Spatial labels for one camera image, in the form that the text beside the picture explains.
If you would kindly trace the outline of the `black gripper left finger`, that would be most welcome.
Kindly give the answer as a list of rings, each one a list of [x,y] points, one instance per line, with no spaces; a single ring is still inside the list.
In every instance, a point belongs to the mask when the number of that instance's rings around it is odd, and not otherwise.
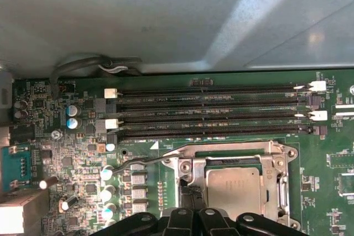
[[[197,216],[197,187],[182,186],[180,207],[156,218],[149,212],[134,214],[118,223],[119,235],[193,235]]]

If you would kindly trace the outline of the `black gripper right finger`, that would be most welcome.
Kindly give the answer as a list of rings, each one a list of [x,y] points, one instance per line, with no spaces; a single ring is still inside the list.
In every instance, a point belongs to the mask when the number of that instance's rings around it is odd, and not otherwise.
[[[255,213],[242,213],[234,221],[206,206],[199,188],[193,189],[194,210],[203,235],[301,235],[301,232]]]

